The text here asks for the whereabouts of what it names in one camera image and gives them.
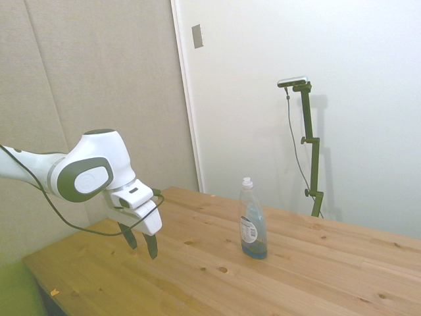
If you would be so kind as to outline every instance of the plastic bottle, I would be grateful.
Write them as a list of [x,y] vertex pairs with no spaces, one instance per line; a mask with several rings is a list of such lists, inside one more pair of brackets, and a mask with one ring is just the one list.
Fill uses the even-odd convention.
[[241,247],[250,257],[263,259],[268,254],[266,220],[250,178],[243,179],[239,200]]

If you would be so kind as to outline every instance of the bottle cap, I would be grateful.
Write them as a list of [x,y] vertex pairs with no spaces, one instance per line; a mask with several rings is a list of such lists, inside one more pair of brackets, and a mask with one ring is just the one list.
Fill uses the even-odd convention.
[[249,177],[243,179],[243,188],[250,189],[253,187],[253,182]]

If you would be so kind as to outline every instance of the green metal stand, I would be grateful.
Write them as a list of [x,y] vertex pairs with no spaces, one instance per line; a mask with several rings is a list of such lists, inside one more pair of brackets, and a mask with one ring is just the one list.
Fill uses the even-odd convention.
[[304,128],[305,137],[301,138],[301,144],[312,144],[311,151],[311,178],[310,178],[310,191],[305,189],[305,196],[312,196],[314,198],[313,210],[311,216],[318,217],[320,208],[322,206],[323,192],[317,190],[318,182],[318,156],[320,151],[320,138],[313,137],[310,113],[310,99],[309,93],[311,91],[311,83],[308,81],[305,84],[293,86],[294,92],[301,92],[301,101],[303,103],[304,114]]

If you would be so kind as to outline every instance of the white wall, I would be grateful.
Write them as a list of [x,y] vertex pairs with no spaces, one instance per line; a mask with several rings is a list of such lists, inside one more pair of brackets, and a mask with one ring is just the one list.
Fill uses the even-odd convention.
[[[264,205],[310,214],[276,86],[305,75],[325,217],[421,237],[420,2],[174,3],[205,192],[238,198],[251,176]],[[301,100],[290,93],[299,142]],[[311,146],[297,147],[309,178]]]

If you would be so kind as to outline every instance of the bottle label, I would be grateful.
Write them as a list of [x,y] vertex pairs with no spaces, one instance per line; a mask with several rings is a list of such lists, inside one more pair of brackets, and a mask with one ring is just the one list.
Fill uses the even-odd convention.
[[255,242],[257,239],[256,226],[244,216],[241,216],[241,237],[248,244]]

